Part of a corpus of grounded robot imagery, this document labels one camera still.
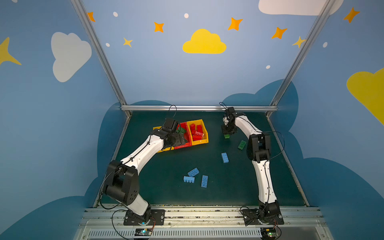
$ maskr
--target yellow cloud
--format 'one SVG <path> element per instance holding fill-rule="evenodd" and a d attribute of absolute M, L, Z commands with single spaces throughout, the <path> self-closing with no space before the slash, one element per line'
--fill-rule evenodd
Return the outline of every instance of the yellow cloud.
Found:
<path fill-rule="evenodd" d="M 384 68 L 376 73 L 358 72 L 347 81 L 347 88 L 384 124 Z"/>
<path fill-rule="evenodd" d="M 226 48 L 227 46 L 221 42 L 219 35 L 210 33 L 206 29 L 194 32 L 191 40 L 183 45 L 183 51 L 186 53 L 219 54 L 223 53 Z"/>

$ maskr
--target robotic arm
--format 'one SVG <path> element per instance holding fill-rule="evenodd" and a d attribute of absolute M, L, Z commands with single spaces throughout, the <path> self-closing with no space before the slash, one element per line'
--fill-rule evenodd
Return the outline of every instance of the robotic arm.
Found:
<path fill-rule="evenodd" d="M 177 121 L 167 118 L 133 153 L 108 165 L 103 192 L 126 205 L 130 210 L 127 214 L 135 224 L 147 225 L 151 217 L 151 206 L 139 194 L 139 174 L 158 151 L 185 144 L 183 135 L 177 132 L 178 125 Z"/>
<path fill-rule="evenodd" d="M 259 210 L 257 219 L 262 223 L 282 221 L 279 203 L 272 186 L 269 170 L 271 139 L 268 132 L 257 129 L 244 113 L 238 113 L 233 107 L 225 110 L 224 124 L 221 126 L 224 134 L 234 134 L 237 128 L 248 137 L 247 156 L 255 168 L 259 188 Z"/>

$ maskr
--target yellow star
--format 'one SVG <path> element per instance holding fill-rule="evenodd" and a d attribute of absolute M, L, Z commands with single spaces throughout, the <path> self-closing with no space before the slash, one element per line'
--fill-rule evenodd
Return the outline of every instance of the yellow star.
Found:
<path fill-rule="evenodd" d="M 164 23 L 160 23 L 160 24 L 155 23 L 155 31 L 160 31 L 163 33 L 163 25 Z"/>
<path fill-rule="evenodd" d="M 93 22 L 96 22 L 95 19 L 93 18 L 93 12 L 90 12 L 90 13 L 87 13 L 87 14 L 88 14 L 89 20 L 91 20 Z"/>
<path fill-rule="evenodd" d="M 132 42 L 133 40 L 128 41 L 128 40 L 126 40 L 125 38 L 124 38 L 124 40 L 125 40 L 125 43 L 124 43 L 123 45 L 129 45 L 129 46 L 132 48 L 132 46 L 131 46 L 131 42 Z"/>
<path fill-rule="evenodd" d="M 241 23 L 241 21 L 243 21 L 243 20 L 242 19 L 236 20 L 236 19 L 232 18 L 232 23 L 229 26 L 228 30 L 235 29 L 238 31 L 239 30 L 239 24 Z"/>
<path fill-rule="evenodd" d="M 349 12 L 349 14 L 343 19 L 343 20 L 348 20 L 349 23 L 352 22 L 352 19 L 359 14 L 360 12 L 356 12 L 353 8 Z"/>
<path fill-rule="evenodd" d="M 300 48 L 300 47 L 301 47 L 301 44 L 302 44 L 304 41 L 305 41 L 305 39 L 302 40 L 302 39 L 300 38 L 300 36 L 299 36 L 299 40 L 298 40 L 295 44 L 292 44 L 292 46 L 293 46 L 293 45 L 297 45 L 297 46 Z"/>
<path fill-rule="evenodd" d="M 272 38 L 280 38 L 283 36 L 283 33 L 285 32 L 285 30 L 287 30 L 288 28 L 286 29 L 280 29 L 280 28 L 277 28 L 276 29 L 276 33 L 275 35 L 272 37 Z"/>
<path fill-rule="evenodd" d="M 2 44 L 0 44 L 0 65 L 5 61 L 10 61 L 16 64 L 21 65 L 14 57 L 12 57 L 8 53 L 8 44 L 9 44 L 9 37 L 4 40 Z"/>

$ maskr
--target blue lego brick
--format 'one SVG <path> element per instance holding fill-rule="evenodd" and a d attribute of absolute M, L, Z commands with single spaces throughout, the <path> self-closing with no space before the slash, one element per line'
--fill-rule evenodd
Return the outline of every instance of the blue lego brick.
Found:
<path fill-rule="evenodd" d="M 228 156 L 227 156 L 227 153 L 226 153 L 226 152 L 223 152 L 223 153 L 221 154 L 221 157 L 223 158 L 223 162 L 224 162 L 224 163 L 229 162 L 229 159 L 228 159 Z"/>
<path fill-rule="evenodd" d="M 190 177 L 194 177 L 194 176 L 196 176 L 197 174 L 199 174 L 199 171 L 197 170 L 197 167 L 196 167 L 194 170 L 192 170 L 192 171 L 190 171 L 190 172 L 188 173 L 188 176 L 190 176 Z"/>
<path fill-rule="evenodd" d="M 194 183 L 195 178 L 194 177 L 186 177 L 184 176 L 184 182 Z"/>
<path fill-rule="evenodd" d="M 207 184 L 208 184 L 208 176 L 203 175 L 203 179 L 201 180 L 201 187 L 207 188 Z"/>

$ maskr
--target dark green work surface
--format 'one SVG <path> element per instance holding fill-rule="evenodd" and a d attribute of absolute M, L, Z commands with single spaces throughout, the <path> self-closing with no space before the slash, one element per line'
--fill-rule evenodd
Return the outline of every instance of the dark green work surface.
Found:
<path fill-rule="evenodd" d="M 116 160 L 120 161 L 148 137 L 152 127 L 161 126 L 174 112 L 134 112 L 120 146 Z M 262 131 L 271 131 L 263 113 L 247 113 L 250 121 Z M 155 154 L 140 172 L 140 194 L 151 204 L 164 205 L 258 205 L 258 186 L 255 169 L 247 158 L 246 149 L 238 148 L 241 140 L 248 141 L 238 132 L 225 139 L 221 132 L 223 113 L 177 112 L 175 120 L 186 122 L 203 119 L 209 143 Z M 271 134 L 271 157 L 280 153 Z M 229 163 L 223 163 L 221 153 L 226 152 Z M 195 183 L 183 182 L 183 177 L 197 167 Z M 303 206 L 304 201 L 293 180 L 284 157 L 271 160 L 270 172 L 273 188 L 281 206 Z M 203 175 L 208 176 L 208 187 L 201 187 Z M 115 203 L 103 196 L 102 203 Z"/>

